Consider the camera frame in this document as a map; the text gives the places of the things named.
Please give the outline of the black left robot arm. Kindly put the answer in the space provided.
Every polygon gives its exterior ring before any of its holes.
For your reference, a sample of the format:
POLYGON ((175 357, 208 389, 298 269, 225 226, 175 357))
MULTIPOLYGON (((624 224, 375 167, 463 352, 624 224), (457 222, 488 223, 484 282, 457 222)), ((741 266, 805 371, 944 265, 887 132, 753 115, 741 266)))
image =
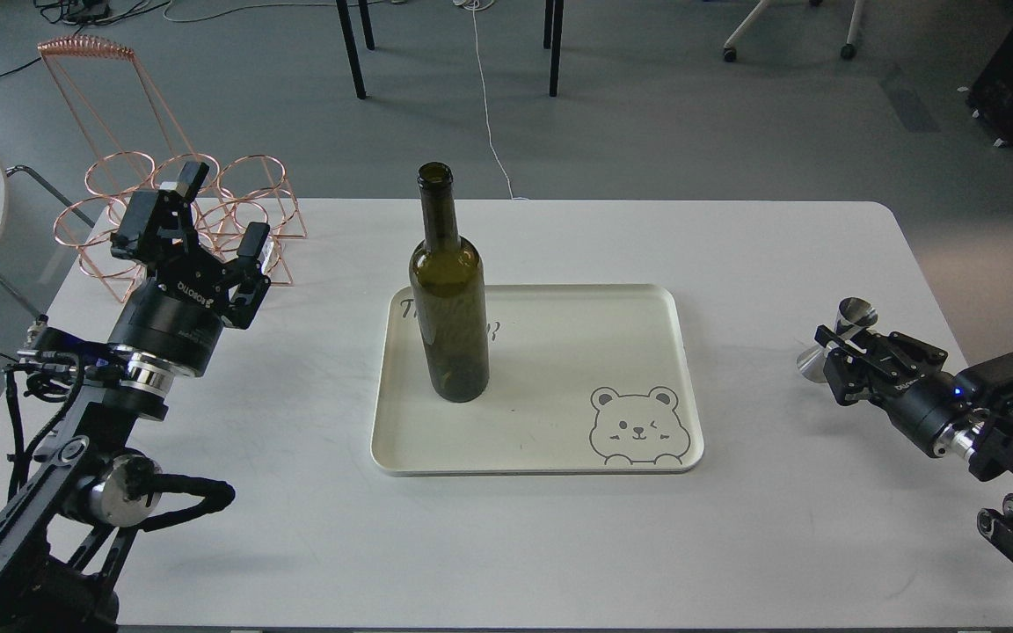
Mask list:
POLYGON ((229 484, 165 474, 128 445, 137 421, 164 420, 174 378, 201 376, 222 329, 250 327, 271 281, 270 228, 252 222, 228 263, 201 244, 193 202, 209 168, 138 189, 110 252, 143 266, 106 342, 44 329, 5 373, 61 386, 31 442, 16 440, 0 512, 0 632, 115 632, 116 579, 138 534, 220 512, 229 484))

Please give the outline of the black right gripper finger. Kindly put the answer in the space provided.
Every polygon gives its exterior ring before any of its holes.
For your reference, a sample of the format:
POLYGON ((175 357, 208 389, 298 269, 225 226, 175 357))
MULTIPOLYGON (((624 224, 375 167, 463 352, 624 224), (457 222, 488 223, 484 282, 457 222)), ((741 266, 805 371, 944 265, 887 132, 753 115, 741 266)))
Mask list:
POLYGON ((865 341, 867 365, 883 378, 921 378, 940 372, 948 353, 901 332, 872 333, 865 341))
MULTIPOLYGON (((820 325, 815 332, 816 341, 817 332, 823 332, 824 335, 832 333, 826 325, 820 325)), ((837 404, 849 406, 865 400, 876 406, 884 406, 889 399, 885 378, 872 370, 865 358, 865 341, 872 333, 877 332, 865 330, 827 357, 824 376, 837 404)))

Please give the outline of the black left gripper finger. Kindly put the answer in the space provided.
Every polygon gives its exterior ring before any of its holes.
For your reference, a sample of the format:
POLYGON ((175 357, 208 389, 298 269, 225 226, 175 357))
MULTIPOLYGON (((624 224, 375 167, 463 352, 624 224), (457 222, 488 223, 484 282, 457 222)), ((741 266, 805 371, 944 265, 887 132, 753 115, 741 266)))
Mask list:
POLYGON ((266 222, 250 222, 243 232, 241 244, 234 259, 234 281, 236 283, 256 283, 263 280, 269 283, 270 278, 264 273, 262 252, 270 233, 270 225, 266 222))
POLYGON ((194 229, 192 204, 208 175, 208 164, 188 161, 177 184, 133 193, 110 236, 110 255, 141 265, 163 265, 205 255, 194 229))

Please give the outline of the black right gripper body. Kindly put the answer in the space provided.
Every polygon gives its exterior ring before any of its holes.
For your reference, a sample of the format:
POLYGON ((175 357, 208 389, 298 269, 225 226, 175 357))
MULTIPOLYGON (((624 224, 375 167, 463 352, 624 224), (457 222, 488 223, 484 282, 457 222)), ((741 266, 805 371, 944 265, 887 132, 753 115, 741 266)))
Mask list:
POLYGON ((893 427, 932 458, 944 456, 945 430, 969 426, 972 408, 957 392, 956 377, 944 370, 901 384, 873 378, 862 397, 883 409, 893 427))

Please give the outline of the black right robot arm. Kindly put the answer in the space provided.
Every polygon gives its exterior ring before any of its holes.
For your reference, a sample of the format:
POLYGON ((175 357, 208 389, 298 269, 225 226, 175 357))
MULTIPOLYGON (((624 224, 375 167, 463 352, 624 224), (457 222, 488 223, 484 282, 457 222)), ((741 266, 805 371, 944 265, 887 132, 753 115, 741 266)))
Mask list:
MULTIPOLYGON (((821 380, 844 406, 869 402, 925 455, 954 454, 978 481, 1013 476, 1013 352, 952 375, 946 352, 892 332, 820 327, 821 380)), ((980 535, 1013 563, 1013 493, 981 509, 980 535)))

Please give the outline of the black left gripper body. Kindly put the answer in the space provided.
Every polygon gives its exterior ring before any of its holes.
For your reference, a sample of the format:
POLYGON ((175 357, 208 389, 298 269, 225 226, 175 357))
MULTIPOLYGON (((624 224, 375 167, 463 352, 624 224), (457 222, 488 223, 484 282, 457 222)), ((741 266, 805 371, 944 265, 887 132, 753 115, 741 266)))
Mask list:
POLYGON ((204 375, 222 329, 249 328, 271 286, 254 257, 180 255, 151 269, 118 316, 108 344, 204 375))

